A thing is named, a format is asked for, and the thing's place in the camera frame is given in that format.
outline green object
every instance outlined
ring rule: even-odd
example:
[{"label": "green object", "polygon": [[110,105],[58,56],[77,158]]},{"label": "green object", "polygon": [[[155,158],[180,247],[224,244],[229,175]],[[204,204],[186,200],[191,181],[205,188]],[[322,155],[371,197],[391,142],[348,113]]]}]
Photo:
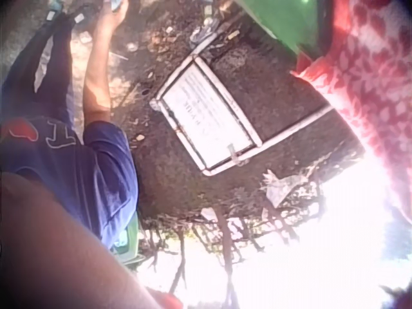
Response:
[{"label": "green object", "polygon": [[127,264],[139,256],[138,226],[137,212],[135,212],[126,229],[120,233],[118,240],[112,247],[111,251],[123,264]]},{"label": "green object", "polygon": [[332,33],[332,0],[237,0],[272,37],[296,54],[324,55]]}]

